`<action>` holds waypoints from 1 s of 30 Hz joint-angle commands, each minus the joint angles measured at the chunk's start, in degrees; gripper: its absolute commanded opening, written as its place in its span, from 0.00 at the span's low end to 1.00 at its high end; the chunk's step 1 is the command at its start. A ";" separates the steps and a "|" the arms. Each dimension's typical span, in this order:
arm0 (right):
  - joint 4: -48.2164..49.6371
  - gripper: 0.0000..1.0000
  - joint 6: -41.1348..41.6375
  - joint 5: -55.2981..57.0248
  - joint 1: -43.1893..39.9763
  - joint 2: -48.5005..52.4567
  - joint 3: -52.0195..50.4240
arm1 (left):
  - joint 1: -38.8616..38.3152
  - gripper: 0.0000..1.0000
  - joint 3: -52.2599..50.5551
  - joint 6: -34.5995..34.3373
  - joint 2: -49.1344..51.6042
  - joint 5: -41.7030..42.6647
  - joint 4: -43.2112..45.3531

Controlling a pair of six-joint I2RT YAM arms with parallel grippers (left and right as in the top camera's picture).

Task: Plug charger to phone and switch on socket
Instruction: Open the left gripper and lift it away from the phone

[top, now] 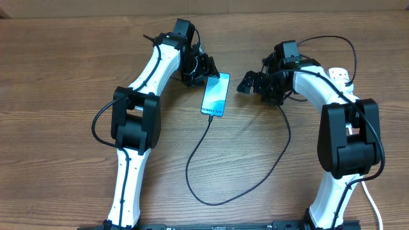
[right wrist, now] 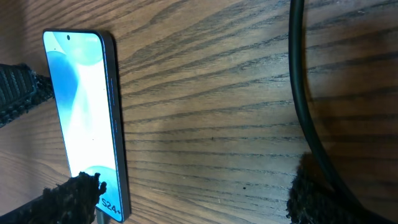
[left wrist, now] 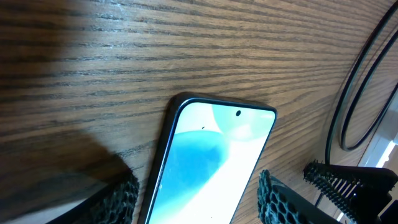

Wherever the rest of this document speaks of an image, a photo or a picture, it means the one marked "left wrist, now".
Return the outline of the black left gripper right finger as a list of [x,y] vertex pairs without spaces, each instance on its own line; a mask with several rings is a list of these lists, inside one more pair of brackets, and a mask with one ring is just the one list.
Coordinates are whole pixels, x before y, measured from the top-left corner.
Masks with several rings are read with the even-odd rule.
[[268,170],[259,174],[257,206],[258,217],[265,224],[339,224]]

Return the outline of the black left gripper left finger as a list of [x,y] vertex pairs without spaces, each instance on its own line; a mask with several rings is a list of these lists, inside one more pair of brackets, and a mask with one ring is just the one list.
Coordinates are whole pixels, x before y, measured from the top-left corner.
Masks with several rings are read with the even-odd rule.
[[138,179],[127,172],[48,224],[131,224],[138,196]]

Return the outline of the blue Galaxy smartphone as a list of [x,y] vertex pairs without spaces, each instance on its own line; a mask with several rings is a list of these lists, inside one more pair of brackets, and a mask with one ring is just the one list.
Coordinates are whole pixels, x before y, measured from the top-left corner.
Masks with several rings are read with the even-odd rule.
[[173,96],[139,223],[231,223],[276,121],[275,108],[255,101]]

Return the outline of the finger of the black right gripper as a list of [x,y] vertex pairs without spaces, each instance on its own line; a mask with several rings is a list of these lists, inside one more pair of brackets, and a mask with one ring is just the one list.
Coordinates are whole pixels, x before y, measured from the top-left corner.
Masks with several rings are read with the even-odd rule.
[[326,165],[313,161],[303,170],[304,179],[315,185],[352,222],[376,223],[392,200],[395,172],[386,168]]

